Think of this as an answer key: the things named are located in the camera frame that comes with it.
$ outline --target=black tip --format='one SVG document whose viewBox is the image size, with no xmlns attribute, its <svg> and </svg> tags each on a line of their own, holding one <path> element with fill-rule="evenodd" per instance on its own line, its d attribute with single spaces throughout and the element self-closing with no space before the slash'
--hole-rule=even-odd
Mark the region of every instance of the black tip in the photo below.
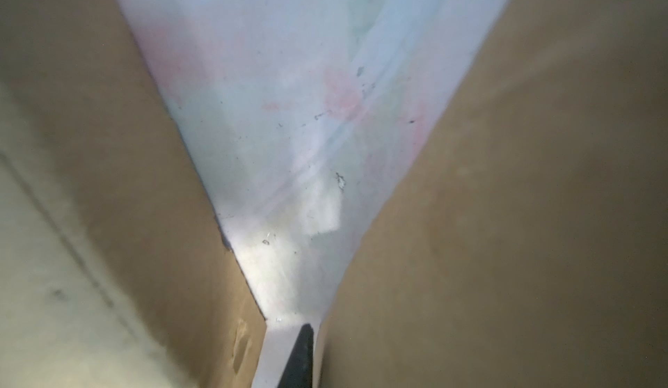
<svg viewBox="0 0 668 388">
<path fill-rule="evenodd" d="M 277 388 L 313 387 L 313 327 L 305 324 L 296 337 Z"/>
</svg>

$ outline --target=dark stain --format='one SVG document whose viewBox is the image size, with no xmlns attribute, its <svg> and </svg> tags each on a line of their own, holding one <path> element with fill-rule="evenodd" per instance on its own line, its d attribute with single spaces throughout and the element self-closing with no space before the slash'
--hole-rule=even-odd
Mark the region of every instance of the dark stain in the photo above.
<svg viewBox="0 0 668 388">
<path fill-rule="evenodd" d="M 375 83 L 372 83 L 372 86 L 371 86 L 371 87 L 365 89 L 365 90 L 362 92 L 362 98 L 363 98 L 364 100 L 366 100 L 366 98 L 367 98 L 369 95 L 371 95 L 371 93 L 373 92 L 374 89 L 375 89 Z"/>
<path fill-rule="evenodd" d="M 64 302 L 68 300 L 67 294 L 62 289 L 55 289 L 51 292 L 51 296 L 56 300 Z"/>
</svg>

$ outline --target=brown cardboard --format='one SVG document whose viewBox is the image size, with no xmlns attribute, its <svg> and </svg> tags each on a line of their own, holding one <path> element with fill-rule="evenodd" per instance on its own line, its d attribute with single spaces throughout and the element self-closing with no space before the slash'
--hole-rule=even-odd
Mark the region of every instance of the brown cardboard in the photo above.
<svg viewBox="0 0 668 388">
<path fill-rule="evenodd" d="M 347 270 L 323 387 L 668 384 L 668 0 L 511 0 Z"/>
<path fill-rule="evenodd" d="M 202 386 L 249 386 L 263 317 L 114 0 L 0 0 L 0 81 L 158 340 Z"/>
</svg>

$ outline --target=painted wall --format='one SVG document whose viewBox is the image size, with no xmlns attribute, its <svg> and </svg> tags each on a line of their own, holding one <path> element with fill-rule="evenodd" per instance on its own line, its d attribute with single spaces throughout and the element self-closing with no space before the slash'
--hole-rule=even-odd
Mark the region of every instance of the painted wall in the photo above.
<svg viewBox="0 0 668 388">
<path fill-rule="evenodd" d="M 505 1 L 118 0 L 270 330 L 327 312 Z"/>
</svg>

